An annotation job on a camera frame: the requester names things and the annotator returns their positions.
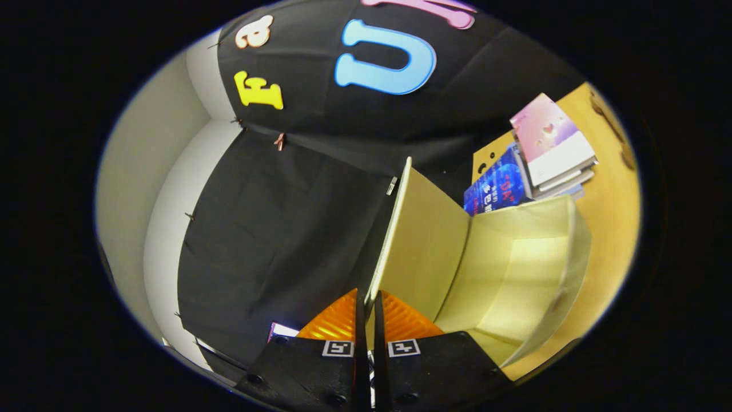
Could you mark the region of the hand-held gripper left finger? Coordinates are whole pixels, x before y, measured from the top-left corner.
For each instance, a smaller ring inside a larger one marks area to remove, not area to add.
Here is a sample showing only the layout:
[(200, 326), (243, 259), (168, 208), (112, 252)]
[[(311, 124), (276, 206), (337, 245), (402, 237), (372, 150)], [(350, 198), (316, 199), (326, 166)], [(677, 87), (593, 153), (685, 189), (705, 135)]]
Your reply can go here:
[(296, 336), (273, 336), (235, 388), (274, 411), (371, 410), (361, 292), (337, 298)]

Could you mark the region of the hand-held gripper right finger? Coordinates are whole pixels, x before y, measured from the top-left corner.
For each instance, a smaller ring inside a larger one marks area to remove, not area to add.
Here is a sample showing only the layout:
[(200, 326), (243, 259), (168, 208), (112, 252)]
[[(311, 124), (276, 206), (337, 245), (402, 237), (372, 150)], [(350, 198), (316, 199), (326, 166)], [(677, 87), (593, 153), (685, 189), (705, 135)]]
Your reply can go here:
[(416, 325), (417, 313), (387, 292), (375, 306), (375, 409), (476, 411), (512, 388), (502, 369), (465, 332)]

